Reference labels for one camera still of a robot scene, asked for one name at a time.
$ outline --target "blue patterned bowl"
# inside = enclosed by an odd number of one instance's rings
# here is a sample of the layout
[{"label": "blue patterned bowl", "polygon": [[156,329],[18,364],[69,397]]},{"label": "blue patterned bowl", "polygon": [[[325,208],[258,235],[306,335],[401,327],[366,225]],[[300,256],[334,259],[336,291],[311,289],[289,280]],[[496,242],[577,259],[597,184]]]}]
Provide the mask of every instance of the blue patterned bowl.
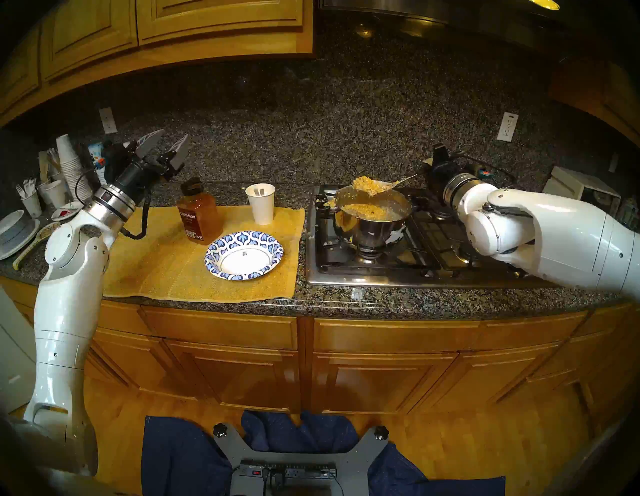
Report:
[{"label": "blue patterned bowl", "polygon": [[216,277],[246,281],[271,271],[283,255],[284,248],[271,234],[239,231],[211,243],[204,256],[204,264]]}]

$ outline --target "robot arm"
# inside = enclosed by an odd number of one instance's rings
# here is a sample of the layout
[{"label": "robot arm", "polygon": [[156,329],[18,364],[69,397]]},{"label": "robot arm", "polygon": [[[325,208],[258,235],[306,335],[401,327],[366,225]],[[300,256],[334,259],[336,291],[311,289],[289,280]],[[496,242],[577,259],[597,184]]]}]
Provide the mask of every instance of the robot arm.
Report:
[{"label": "robot arm", "polygon": [[[115,145],[109,162],[114,179],[54,231],[45,249],[49,270],[38,286],[34,314],[36,383],[24,420],[65,446],[64,469],[71,472],[97,471],[95,432],[84,408],[84,360],[98,322],[109,249],[121,231],[134,239],[144,236],[146,215],[139,235],[123,229],[125,222],[156,182],[182,169],[188,149],[186,135],[158,163],[147,162],[145,155],[163,134],[155,131],[128,148]],[[88,236],[81,231],[85,226],[97,228],[100,236]]]},{"label": "robot arm", "polygon": [[497,189],[461,167],[443,145],[435,147],[424,173],[481,255],[562,286],[620,292],[640,301],[640,234],[598,207]]}]

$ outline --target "range hood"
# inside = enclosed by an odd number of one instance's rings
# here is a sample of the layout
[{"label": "range hood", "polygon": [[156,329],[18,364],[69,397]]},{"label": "range hood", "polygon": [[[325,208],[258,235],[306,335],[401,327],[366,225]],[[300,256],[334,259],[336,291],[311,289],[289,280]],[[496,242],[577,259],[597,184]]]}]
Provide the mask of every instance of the range hood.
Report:
[{"label": "range hood", "polygon": [[[395,22],[411,36],[428,38],[434,28],[450,27],[521,45],[556,60],[567,56],[618,59],[614,54],[616,34],[607,32],[604,17],[616,9],[616,4],[621,4],[620,0],[610,0],[606,13],[596,9],[594,2],[556,1],[561,7],[555,11],[529,0],[318,0],[318,3],[321,9],[385,14],[377,16],[379,19],[395,17],[388,22]],[[633,21],[619,36],[637,29],[637,19]]]}]

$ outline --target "gas stove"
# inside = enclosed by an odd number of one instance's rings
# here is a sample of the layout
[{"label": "gas stove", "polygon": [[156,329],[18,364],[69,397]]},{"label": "gas stove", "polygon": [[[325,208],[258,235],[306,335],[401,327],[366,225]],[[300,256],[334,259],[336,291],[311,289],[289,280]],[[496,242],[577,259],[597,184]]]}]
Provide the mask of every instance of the gas stove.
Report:
[{"label": "gas stove", "polygon": [[341,239],[323,208],[340,186],[314,188],[308,214],[305,274],[310,284],[389,287],[549,287],[509,264],[479,255],[464,226],[426,190],[398,188],[414,205],[384,249],[361,252]]}]

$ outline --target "stainless steel pot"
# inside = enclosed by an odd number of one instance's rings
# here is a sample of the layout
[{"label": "stainless steel pot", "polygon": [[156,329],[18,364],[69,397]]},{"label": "stainless steel pot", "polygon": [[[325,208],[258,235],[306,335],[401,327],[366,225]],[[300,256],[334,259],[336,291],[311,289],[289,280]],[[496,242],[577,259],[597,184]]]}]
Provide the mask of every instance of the stainless steel pot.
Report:
[{"label": "stainless steel pot", "polygon": [[[400,220],[371,221],[348,214],[344,208],[352,204],[377,205],[394,211]],[[338,236],[353,244],[361,252],[379,252],[385,247],[391,231],[399,230],[412,212],[411,202],[393,189],[369,196],[352,186],[339,189],[335,194],[336,212],[333,226]]]}]

